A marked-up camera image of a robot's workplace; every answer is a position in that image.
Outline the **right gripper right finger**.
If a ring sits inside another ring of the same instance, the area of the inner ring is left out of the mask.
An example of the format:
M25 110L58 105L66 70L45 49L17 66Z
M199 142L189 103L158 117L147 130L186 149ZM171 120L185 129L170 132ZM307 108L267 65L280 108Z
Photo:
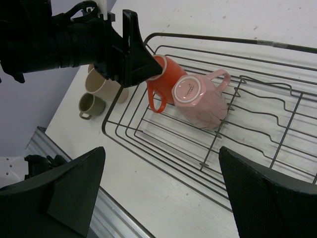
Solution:
M317 186L223 146L219 163L241 238L315 238Z

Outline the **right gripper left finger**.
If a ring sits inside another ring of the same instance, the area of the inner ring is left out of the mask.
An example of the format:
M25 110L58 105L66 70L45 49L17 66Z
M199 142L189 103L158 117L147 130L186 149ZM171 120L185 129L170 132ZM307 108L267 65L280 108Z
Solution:
M81 201L66 204L66 198L83 185L75 179L87 179L100 186L106 161L103 147L97 147L75 160L0 189L0 236L2 238L85 238L91 212Z

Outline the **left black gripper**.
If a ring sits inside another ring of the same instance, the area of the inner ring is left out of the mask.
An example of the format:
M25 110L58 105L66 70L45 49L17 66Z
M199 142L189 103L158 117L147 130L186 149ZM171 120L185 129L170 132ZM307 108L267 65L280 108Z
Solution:
M107 12L94 18L96 41L95 69L105 79L128 88L160 75L162 66L146 49L139 29L138 14L124 9L122 37L114 30L115 14Z

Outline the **beige plastic tumbler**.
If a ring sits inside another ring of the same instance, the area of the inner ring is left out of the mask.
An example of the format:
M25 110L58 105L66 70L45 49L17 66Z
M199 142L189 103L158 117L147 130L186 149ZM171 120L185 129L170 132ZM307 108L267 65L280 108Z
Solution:
M87 92L102 98L105 101L113 102L121 85L112 81L111 79L105 79L100 73L98 73L93 65L88 67L88 76L85 81L85 88Z

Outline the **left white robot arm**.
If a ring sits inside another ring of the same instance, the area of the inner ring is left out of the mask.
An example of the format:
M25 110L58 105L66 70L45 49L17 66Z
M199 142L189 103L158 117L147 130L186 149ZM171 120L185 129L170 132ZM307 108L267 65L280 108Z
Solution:
M138 15L123 11L123 33L112 27L115 15L104 0L85 0L53 15L49 0L0 3L0 64L24 83L24 74L93 64L105 79L128 88L162 73L146 49Z

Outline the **small olive green cup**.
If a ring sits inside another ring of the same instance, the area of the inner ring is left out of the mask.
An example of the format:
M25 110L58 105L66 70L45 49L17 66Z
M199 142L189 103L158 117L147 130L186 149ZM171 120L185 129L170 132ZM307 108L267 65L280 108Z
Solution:
M103 113L106 108L106 102L91 93L85 93L79 101L78 108L80 111L79 117L90 120L92 117Z

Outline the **orange ceramic mug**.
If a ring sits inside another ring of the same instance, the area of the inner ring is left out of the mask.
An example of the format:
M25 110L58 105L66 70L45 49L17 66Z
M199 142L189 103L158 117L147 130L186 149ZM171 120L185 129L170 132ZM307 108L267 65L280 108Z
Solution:
M174 104L172 88L177 81L187 75L187 72L174 60L164 55L154 55L154 59L161 65L162 73L146 80L148 100L151 110L154 113L162 113L166 104ZM154 94L161 99L158 109L154 105Z

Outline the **aluminium mounting rail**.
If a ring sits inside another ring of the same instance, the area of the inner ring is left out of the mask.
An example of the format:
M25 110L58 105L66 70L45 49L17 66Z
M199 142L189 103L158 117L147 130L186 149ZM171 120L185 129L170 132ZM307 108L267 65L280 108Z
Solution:
M43 157L61 155L67 162L75 160L65 153L49 136L44 127L37 127L27 147L26 155L40 155ZM89 238L153 238L154 235L134 218L121 204L100 186L97 179L93 185L87 185L86 178L77 178L73 186L84 184L76 192L66 198L65 203L75 205L81 201L80 208L88 205L91 212Z

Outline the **pink faceted ceramic mug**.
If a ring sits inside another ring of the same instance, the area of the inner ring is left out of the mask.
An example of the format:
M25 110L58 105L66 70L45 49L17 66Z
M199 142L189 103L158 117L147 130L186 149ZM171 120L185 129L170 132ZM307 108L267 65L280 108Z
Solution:
M231 81L219 69L207 75L182 76L172 89L174 105L195 127L212 130L226 118L228 105L222 92Z

